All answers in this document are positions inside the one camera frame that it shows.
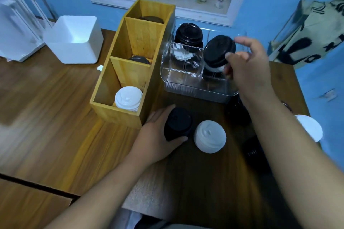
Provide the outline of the person's right hand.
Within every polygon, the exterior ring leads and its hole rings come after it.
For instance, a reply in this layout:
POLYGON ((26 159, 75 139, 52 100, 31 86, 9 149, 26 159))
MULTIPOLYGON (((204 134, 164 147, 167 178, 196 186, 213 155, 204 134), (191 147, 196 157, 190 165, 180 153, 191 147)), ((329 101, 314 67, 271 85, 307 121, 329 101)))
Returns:
POLYGON ((275 96, 271 83, 269 58, 263 45, 246 36, 234 38, 236 44, 250 49, 250 59, 230 60, 223 69, 227 79, 234 80, 245 106, 262 104, 275 96))

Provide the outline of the person's left hand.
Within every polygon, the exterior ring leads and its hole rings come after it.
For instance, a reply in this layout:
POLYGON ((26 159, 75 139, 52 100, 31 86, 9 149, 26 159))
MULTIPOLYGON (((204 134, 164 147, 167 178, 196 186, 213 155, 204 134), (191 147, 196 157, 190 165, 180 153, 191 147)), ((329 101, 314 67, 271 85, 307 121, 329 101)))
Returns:
POLYGON ((174 151, 166 150, 164 136, 165 123, 174 108, 175 105, 169 105, 153 111, 140 129, 129 154, 141 166, 149 167, 174 151))

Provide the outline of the person's left forearm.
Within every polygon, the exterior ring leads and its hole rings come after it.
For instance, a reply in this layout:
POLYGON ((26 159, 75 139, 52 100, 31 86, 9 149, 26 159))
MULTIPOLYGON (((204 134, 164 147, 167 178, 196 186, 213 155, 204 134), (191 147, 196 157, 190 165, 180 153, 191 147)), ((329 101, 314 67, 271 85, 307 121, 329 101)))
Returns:
POLYGON ((128 154, 45 229, 106 229, 140 176, 157 161, 153 155, 128 154))

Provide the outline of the person's right forearm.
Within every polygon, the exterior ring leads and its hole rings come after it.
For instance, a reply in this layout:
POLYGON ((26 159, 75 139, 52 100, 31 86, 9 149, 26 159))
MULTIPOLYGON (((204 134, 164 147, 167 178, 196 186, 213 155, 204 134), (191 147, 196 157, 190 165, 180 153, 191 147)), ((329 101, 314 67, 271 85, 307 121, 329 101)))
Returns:
POLYGON ((240 94, 269 166, 303 229, 344 229, 344 173, 272 89, 240 94))

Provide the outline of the white cup lid stack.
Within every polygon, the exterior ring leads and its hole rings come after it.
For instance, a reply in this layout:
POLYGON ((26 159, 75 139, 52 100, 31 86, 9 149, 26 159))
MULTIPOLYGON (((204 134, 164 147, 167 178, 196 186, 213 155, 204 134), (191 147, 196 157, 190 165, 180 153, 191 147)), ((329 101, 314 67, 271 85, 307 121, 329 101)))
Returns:
POLYGON ((115 95, 115 106, 120 109, 137 112, 143 92, 134 86, 126 86, 118 90, 115 95))
POLYGON ((217 122, 205 120, 199 123, 194 133, 194 142, 204 153, 216 153, 226 144, 226 132, 217 122))
POLYGON ((171 55, 174 60, 184 62, 194 58, 197 54, 191 53, 184 48, 172 48, 171 55))

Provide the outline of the tall black cup lid stack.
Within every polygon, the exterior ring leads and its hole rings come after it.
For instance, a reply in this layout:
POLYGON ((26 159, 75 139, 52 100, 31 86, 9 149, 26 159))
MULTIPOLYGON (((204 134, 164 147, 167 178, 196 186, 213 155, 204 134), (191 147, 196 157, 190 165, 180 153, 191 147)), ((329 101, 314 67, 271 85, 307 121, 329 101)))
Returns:
POLYGON ((175 43, 186 45, 185 48, 203 48, 203 32, 199 26, 194 23, 181 24, 175 33, 175 43))

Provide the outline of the clear plastic ribbed organizer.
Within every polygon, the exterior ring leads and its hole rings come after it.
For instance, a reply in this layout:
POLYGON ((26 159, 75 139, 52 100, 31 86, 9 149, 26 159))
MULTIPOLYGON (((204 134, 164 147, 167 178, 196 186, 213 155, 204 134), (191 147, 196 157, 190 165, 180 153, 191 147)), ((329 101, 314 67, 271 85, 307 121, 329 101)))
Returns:
MULTIPOLYGON (((160 74, 166 91, 222 104, 227 103, 232 96, 238 94, 238 88, 234 81, 225 77, 223 72, 210 72, 205 68, 203 51, 207 43, 218 35, 229 36, 234 40, 235 37, 246 36, 246 30, 230 27, 226 31, 217 31, 214 28, 202 27, 197 23, 196 25, 203 32, 204 47, 202 49, 196 47, 187 49, 185 48, 186 45, 174 42, 176 30, 183 23, 191 22, 176 19, 168 41, 168 48, 165 49, 162 56, 160 74), (184 48, 197 55, 184 62, 176 61, 171 55, 172 48, 184 48)), ((236 44, 236 52, 247 50, 243 45, 236 44)))

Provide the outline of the cream black patterned cloth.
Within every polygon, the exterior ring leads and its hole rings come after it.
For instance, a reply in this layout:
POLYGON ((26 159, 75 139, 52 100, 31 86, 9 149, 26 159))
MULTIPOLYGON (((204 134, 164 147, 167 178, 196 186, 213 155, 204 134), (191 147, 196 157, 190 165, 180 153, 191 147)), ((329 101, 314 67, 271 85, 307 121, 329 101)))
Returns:
POLYGON ((297 69, 325 58, 344 42, 344 0, 301 0, 292 22, 296 28, 282 42, 271 42, 270 60, 297 69))

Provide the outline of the person's dark clothing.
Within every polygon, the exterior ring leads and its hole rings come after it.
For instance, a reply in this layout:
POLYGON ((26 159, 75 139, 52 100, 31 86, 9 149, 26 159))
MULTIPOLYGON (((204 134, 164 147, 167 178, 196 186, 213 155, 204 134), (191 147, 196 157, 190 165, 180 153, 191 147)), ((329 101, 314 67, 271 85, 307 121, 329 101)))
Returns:
POLYGON ((200 226, 174 224, 155 217, 143 215, 135 225, 134 229, 211 229, 200 226))

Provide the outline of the wooden three-compartment organizer box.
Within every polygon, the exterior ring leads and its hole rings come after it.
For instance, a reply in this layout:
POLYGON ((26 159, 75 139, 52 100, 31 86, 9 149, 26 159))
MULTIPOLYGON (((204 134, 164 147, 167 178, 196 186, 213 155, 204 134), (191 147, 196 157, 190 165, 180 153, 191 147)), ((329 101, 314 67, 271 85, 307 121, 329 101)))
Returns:
POLYGON ((162 85, 162 56, 171 37, 175 5, 137 0, 123 16, 110 46, 90 105, 104 120, 140 129, 148 118, 162 85), (151 64, 129 60, 146 57, 151 64), (134 86, 143 92, 137 112, 117 108, 119 89, 134 86))

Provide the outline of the white square plastic container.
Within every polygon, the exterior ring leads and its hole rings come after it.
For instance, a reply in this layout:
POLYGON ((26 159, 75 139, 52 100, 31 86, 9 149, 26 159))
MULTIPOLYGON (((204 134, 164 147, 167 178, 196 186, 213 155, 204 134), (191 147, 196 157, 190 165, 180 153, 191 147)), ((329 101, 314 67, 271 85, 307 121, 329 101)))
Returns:
POLYGON ((95 16, 61 16, 43 41, 64 64, 95 64, 104 37, 95 16))

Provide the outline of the clear acrylic stand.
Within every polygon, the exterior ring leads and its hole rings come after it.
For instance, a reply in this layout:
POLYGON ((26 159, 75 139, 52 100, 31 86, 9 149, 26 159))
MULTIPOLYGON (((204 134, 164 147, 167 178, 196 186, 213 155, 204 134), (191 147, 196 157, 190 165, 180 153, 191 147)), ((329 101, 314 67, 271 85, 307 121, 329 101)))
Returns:
POLYGON ((0 58, 25 61, 45 46, 55 21, 46 0, 0 0, 0 58))

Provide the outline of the white wall socket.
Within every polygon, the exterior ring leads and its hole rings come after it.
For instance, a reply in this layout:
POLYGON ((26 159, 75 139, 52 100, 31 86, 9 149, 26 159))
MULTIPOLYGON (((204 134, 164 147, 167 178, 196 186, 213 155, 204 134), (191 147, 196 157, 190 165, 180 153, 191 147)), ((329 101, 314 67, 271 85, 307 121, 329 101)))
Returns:
POLYGON ((333 88, 328 92, 325 92, 323 95, 321 95, 319 98, 321 99, 325 99, 326 101, 332 101, 337 97, 337 92, 336 90, 333 88))

